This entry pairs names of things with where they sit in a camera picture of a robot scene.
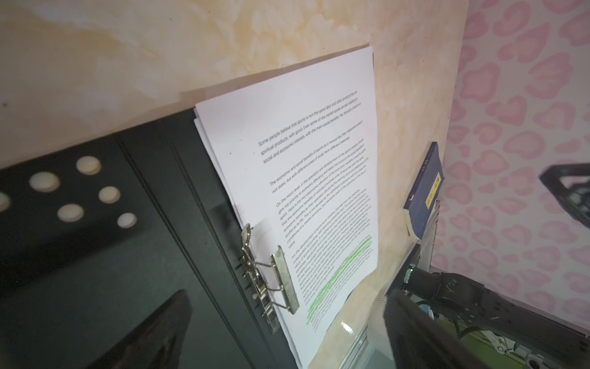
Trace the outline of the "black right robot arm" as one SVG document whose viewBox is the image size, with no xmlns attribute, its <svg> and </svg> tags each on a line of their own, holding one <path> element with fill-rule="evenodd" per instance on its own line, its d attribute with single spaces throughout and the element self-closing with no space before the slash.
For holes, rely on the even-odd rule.
<svg viewBox="0 0 590 369">
<path fill-rule="evenodd" d="M 589 182 L 567 186 L 564 177 L 589 177 L 589 164 L 553 165 L 540 181 L 559 205 L 583 226 L 589 226 Z M 568 368 L 589 367 L 589 336 L 500 297 L 483 284 L 452 273 L 408 267 L 402 289 L 444 312 L 453 313 L 507 338 L 525 344 Z"/>
</svg>

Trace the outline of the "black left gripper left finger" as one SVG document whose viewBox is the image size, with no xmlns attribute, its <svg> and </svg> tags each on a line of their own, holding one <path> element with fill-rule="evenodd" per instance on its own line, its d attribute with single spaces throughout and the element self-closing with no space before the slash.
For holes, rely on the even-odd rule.
<svg viewBox="0 0 590 369">
<path fill-rule="evenodd" d="M 186 290 L 179 290 L 90 368 L 177 368 L 192 315 Z"/>
</svg>

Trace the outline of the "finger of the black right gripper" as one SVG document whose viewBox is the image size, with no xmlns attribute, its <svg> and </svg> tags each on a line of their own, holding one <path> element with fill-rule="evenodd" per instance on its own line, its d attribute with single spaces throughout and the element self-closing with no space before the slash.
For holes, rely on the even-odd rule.
<svg viewBox="0 0 590 369">
<path fill-rule="evenodd" d="M 562 178 L 588 176 L 589 163 L 552 165 L 539 176 L 560 206 L 586 228 L 589 228 L 589 180 L 567 187 Z"/>
</svg>

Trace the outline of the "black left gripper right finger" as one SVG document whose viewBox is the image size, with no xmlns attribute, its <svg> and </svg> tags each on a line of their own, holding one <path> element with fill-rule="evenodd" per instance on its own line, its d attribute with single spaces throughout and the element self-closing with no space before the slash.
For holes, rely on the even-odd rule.
<svg viewBox="0 0 590 369">
<path fill-rule="evenodd" d="M 475 355 L 445 332 L 404 292 L 387 295 L 387 336 L 397 368 L 485 368 Z"/>
</svg>

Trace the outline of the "printed paper sheet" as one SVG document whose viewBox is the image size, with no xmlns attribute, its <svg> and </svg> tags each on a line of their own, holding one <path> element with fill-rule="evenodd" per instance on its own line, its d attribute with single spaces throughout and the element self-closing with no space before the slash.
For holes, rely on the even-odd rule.
<svg viewBox="0 0 590 369">
<path fill-rule="evenodd" d="M 197 126 L 258 261 L 279 246 L 299 299 L 281 326 L 310 366 L 378 259 L 373 49 L 199 102 Z"/>
</svg>

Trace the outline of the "white folder with black inside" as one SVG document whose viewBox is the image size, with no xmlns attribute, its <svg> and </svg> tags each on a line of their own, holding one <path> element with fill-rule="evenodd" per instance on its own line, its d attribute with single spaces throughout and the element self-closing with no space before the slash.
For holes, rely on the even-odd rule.
<svg viewBox="0 0 590 369">
<path fill-rule="evenodd" d="M 1 172 L 1 366 L 90 368 L 179 290 L 178 368 L 294 368 L 192 110 Z"/>
</svg>

